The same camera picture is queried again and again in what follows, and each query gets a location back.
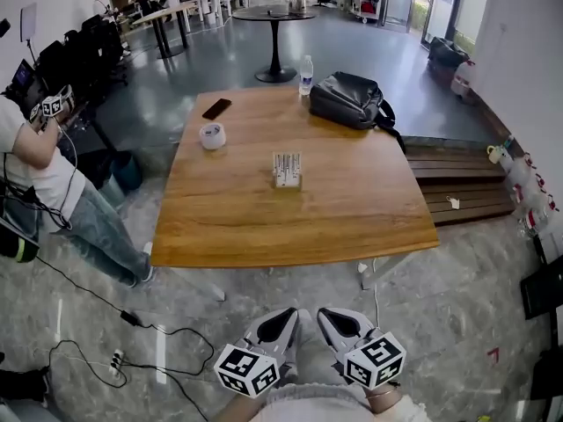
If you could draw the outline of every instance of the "concrete floor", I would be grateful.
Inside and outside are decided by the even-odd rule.
[[[312,21],[281,24],[284,62],[297,65],[302,54],[312,53],[316,79],[339,69],[375,78],[394,105],[404,135],[491,140],[472,108],[428,76],[426,51],[416,40],[337,11],[320,11]],[[154,42],[151,30],[130,38],[137,51]],[[118,147],[143,147],[158,156],[161,146],[179,139],[198,92],[263,85],[253,73],[269,61],[268,24],[231,20],[223,30],[191,36],[190,44],[188,52],[166,62],[156,60],[154,48],[132,60],[131,85],[116,88],[99,109]],[[92,143],[83,147],[96,148]],[[146,179],[121,209],[138,247],[154,235],[164,188],[165,175]],[[549,327],[544,316],[523,318],[519,280],[538,267],[530,242],[516,234],[512,217],[440,229],[439,237],[440,247],[413,254],[377,282],[381,325],[408,352],[400,377],[404,391],[427,406],[434,422],[471,421],[481,414],[503,422],[537,420],[543,402],[527,398],[533,365],[549,345]],[[314,314],[319,307],[337,306],[360,310],[371,320],[376,315],[373,293],[361,291],[355,262],[271,272],[201,271],[227,292],[226,302],[219,303],[190,287],[182,270],[161,269],[153,283],[133,290],[116,285],[58,236],[43,240],[40,255],[82,286],[133,310],[144,323],[167,330],[193,327],[218,349],[273,309],[296,306]],[[116,348],[133,362],[156,362],[155,331],[123,323],[119,313],[41,263],[15,265],[0,258],[0,294],[3,368],[44,366],[60,338],[78,342],[106,380],[112,380],[107,363]],[[498,364],[487,355],[495,347]],[[206,348],[191,334],[168,338],[166,364],[197,370]],[[116,390],[98,382],[76,357],[76,348],[64,346],[53,362],[54,399],[69,420],[201,420],[174,383],[158,382],[154,371],[129,370],[130,383]],[[179,377],[208,416],[231,397],[218,385],[213,362],[199,377]]]
[[[475,108],[462,104],[428,74],[428,51],[413,36],[363,25],[336,9],[314,10],[318,17],[312,20],[280,23],[283,64],[298,69],[303,55],[311,55],[314,82],[337,70],[378,81],[402,135],[497,141]],[[193,32],[201,30],[198,17],[190,23]],[[181,44],[175,23],[166,29],[168,39],[174,40],[171,45]],[[200,92],[271,85],[254,77],[270,63],[268,22],[231,19],[222,29],[192,34],[189,49],[166,61],[157,59],[152,27],[129,34],[128,42],[133,50],[129,87],[116,85],[99,108],[100,124],[118,149],[178,142]],[[297,87],[298,78],[286,85]],[[77,147],[85,152],[103,146],[92,135]]]

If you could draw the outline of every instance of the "green stripe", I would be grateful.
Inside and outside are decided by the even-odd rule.
[[[26,241],[24,241],[22,238],[19,238],[18,240],[18,254],[16,255],[16,261],[20,262],[24,257],[24,251],[26,250]]]

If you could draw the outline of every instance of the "power strip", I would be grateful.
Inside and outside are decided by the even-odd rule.
[[[121,377],[121,366],[123,365],[124,357],[125,353],[122,350],[117,349],[113,353],[112,362],[109,365],[109,371],[116,380]]]

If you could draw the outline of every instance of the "roll of tape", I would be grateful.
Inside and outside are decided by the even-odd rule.
[[[217,150],[227,142],[225,129],[220,123],[208,123],[201,127],[200,141],[204,149]]]

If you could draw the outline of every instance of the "wooden step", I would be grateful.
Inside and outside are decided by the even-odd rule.
[[[409,146],[406,159],[419,185],[501,183],[505,178],[484,150]]]
[[[420,190],[436,227],[509,215],[515,210],[506,188],[496,183],[421,186]],[[451,207],[448,197],[460,200],[459,209]]]

